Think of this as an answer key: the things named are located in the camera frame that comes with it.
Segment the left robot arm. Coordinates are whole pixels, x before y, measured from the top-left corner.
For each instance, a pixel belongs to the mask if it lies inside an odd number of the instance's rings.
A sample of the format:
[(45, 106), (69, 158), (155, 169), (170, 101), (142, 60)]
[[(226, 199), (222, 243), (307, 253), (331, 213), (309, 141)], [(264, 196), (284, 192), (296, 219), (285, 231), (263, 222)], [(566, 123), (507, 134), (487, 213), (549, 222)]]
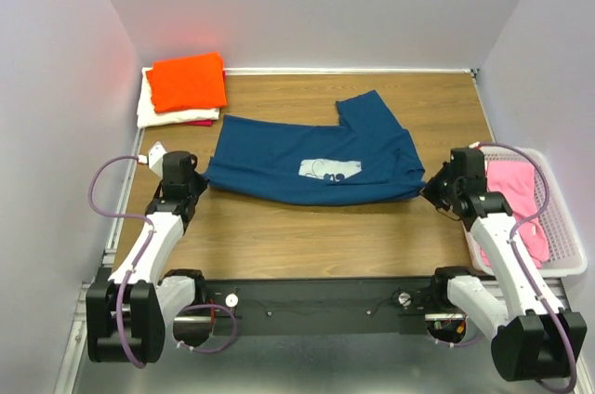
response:
[(197, 269), (165, 271), (207, 188), (197, 157), (155, 145), (136, 157), (159, 178), (142, 230), (119, 268), (86, 292), (87, 354), (93, 362), (130, 362), (138, 368), (157, 361), (165, 329), (181, 311), (199, 313), (206, 302), (205, 278)]

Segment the blue Mickey print t-shirt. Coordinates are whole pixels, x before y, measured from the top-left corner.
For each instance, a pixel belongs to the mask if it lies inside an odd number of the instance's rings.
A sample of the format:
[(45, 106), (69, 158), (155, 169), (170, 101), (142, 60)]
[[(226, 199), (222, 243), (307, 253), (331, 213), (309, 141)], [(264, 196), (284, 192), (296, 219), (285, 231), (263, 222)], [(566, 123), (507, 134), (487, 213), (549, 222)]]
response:
[(341, 206), (408, 200), (424, 185), (413, 139), (381, 96), (337, 102), (336, 125), (227, 115), (205, 171), (212, 186), (286, 204)]

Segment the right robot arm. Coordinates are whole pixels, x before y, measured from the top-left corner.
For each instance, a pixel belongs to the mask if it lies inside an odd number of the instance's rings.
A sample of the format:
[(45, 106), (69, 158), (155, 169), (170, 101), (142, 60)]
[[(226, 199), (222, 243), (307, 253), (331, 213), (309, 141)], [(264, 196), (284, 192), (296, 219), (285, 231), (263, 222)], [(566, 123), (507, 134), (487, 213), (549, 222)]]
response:
[(462, 222), (486, 254), (504, 299), (498, 301), (469, 270), (451, 267), (435, 270), (428, 300), (440, 312), (461, 309), (490, 339), (494, 366), (504, 380), (533, 380), (552, 393), (571, 393), (588, 327), (580, 313), (565, 308), (553, 294), (519, 233), (549, 208), (547, 175), (526, 151), (512, 149), (533, 166), (543, 185), (538, 209), (515, 218), (506, 197), (488, 189), (483, 152), (491, 146), (478, 142), (451, 150), (420, 194)]

